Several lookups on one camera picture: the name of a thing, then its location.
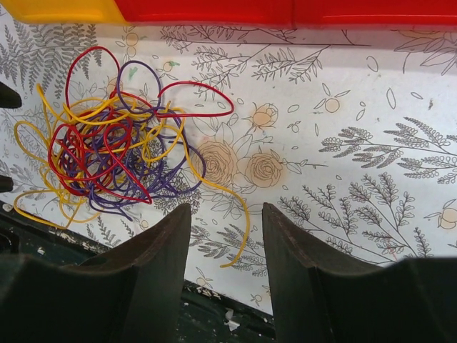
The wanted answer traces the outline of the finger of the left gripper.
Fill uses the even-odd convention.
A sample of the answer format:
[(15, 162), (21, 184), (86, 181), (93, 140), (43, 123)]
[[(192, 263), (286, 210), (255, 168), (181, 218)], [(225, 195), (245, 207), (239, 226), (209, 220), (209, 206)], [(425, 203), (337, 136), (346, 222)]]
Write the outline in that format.
[(14, 189), (14, 181), (11, 177), (0, 176), (0, 192), (7, 193)]
[(19, 93), (0, 82), (0, 108), (1, 109), (18, 109), (22, 106), (22, 100)]

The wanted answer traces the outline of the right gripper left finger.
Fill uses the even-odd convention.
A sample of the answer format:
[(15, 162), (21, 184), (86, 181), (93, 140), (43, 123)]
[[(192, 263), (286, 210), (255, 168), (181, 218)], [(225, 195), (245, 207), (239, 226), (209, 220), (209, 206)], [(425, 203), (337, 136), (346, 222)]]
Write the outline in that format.
[(1, 258), (3, 342), (172, 342), (191, 233), (188, 204), (79, 265)]

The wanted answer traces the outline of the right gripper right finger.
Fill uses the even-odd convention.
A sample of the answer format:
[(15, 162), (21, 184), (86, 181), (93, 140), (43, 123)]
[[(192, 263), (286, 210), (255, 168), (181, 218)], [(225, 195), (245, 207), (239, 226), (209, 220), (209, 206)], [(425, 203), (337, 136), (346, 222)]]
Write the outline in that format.
[(456, 260), (362, 262), (262, 210), (279, 342), (454, 342)]

